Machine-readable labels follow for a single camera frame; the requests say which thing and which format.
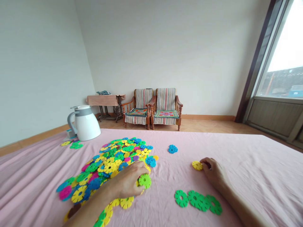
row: wooden chair leg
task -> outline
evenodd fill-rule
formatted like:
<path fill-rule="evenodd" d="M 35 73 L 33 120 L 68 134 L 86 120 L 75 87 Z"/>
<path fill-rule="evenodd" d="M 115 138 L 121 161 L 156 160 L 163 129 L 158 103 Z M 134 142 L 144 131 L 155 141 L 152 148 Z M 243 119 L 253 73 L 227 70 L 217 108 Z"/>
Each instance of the wooden chair leg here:
<path fill-rule="evenodd" d="M 123 120 L 124 120 L 124 126 L 127 128 L 126 122 L 125 122 L 125 107 L 123 106 Z"/>
<path fill-rule="evenodd" d="M 154 118 L 153 118 L 153 117 L 151 118 L 151 128 L 152 128 L 152 130 L 155 129 L 155 126 L 154 126 Z"/>
<path fill-rule="evenodd" d="M 147 117 L 146 117 L 146 124 L 147 124 L 147 130 L 149 130 L 149 106 L 147 106 Z"/>
<path fill-rule="evenodd" d="M 180 126 L 181 126 L 181 118 L 179 118 L 178 131 L 180 131 Z"/>
<path fill-rule="evenodd" d="M 181 126 L 181 116 L 182 116 L 182 106 L 179 108 L 179 122 L 178 122 L 178 131 L 180 131 Z"/>

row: wooden baseboard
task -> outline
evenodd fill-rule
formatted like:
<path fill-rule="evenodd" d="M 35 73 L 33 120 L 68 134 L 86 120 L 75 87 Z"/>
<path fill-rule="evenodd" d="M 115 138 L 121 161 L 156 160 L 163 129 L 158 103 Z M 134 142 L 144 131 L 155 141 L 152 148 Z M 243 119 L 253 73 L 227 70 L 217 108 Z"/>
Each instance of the wooden baseboard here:
<path fill-rule="evenodd" d="M 224 120 L 235 121 L 235 116 L 228 115 L 195 115 L 195 114 L 183 114 L 182 119 L 190 120 Z"/>
<path fill-rule="evenodd" d="M 40 133 L 38 135 L 29 137 L 27 139 L 20 140 L 18 142 L 12 143 L 12 144 L 7 145 L 5 147 L 2 147 L 2 148 L 0 148 L 0 157 L 3 156 L 3 155 L 6 155 L 6 154 L 12 153 L 14 151 L 20 150 L 22 148 L 25 148 L 29 145 L 32 145 L 36 142 L 44 140 L 48 137 L 51 137 L 53 135 L 56 135 L 56 134 L 58 134 L 62 131 L 68 130 L 68 129 L 69 129 L 69 125 L 66 124 L 66 125 L 51 129 L 49 131 Z"/>
<path fill-rule="evenodd" d="M 194 114 L 183 114 L 182 119 L 194 119 L 194 120 L 224 120 L 224 121 L 235 121 L 235 116 L 226 116 L 226 115 L 194 115 Z M 12 143 L 5 147 L 0 148 L 0 157 L 14 151 L 25 148 L 29 145 L 32 145 L 36 142 L 44 140 L 48 137 L 51 137 L 55 134 L 58 134 L 62 131 L 68 130 L 69 125 L 63 125 L 52 130 L 40 133 L 38 135 L 29 137 L 24 140 Z"/>

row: sky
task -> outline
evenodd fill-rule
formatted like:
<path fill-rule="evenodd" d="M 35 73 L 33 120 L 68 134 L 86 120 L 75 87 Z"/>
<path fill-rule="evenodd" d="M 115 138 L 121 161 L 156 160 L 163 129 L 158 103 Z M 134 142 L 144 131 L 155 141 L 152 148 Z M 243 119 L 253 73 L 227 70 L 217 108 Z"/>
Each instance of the sky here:
<path fill-rule="evenodd" d="M 294 0 L 268 72 L 303 66 L 303 0 Z"/>

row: cloth on table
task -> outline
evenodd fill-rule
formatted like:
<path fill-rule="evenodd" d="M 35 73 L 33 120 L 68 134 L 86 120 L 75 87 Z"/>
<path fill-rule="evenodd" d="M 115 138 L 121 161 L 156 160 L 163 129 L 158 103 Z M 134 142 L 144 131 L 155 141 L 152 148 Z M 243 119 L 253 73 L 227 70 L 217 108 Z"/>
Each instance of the cloth on table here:
<path fill-rule="evenodd" d="M 65 137 L 62 132 L 0 157 L 0 226 L 62 226 L 73 204 L 59 199 L 58 186 L 81 173 L 104 144 L 124 137 L 146 141 L 159 159 L 149 190 L 136 196 L 127 211 L 115 207 L 110 226 L 242 226 L 203 171 L 192 167 L 204 157 L 225 167 L 235 190 L 271 226 L 303 223 L 303 154 L 263 135 L 102 129 L 102 136 L 81 142 L 79 150 L 60 146 Z M 178 147 L 177 153 L 168 152 L 170 144 Z M 180 208 L 176 190 L 213 195 L 223 212 L 217 216 L 192 206 Z"/>
<path fill-rule="evenodd" d="M 118 106 L 118 95 L 93 95 L 87 96 L 86 102 L 90 106 Z M 121 100 L 125 99 L 125 95 L 120 95 Z"/>

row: wooden armchair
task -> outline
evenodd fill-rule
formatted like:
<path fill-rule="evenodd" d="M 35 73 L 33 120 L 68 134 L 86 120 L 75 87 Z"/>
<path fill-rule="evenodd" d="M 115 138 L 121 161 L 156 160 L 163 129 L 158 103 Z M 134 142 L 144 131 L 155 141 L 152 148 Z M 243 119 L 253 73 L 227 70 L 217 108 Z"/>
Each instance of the wooden armchair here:
<path fill-rule="evenodd" d="M 148 104 L 151 102 L 153 95 L 154 91 L 152 88 L 135 89 L 132 100 L 122 104 L 123 120 L 126 128 L 127 123 L 132 123 L 147 125 L 147 129 L 149 130 L 150 106 Z"/>
<path fill-rule="evenodd" d="M 151 128 L 154 124 L 181 126 L 183 104 L 176 95 L 175 88 L 157 88 L 156 95 L 148 104 L 151 110 Z"/>

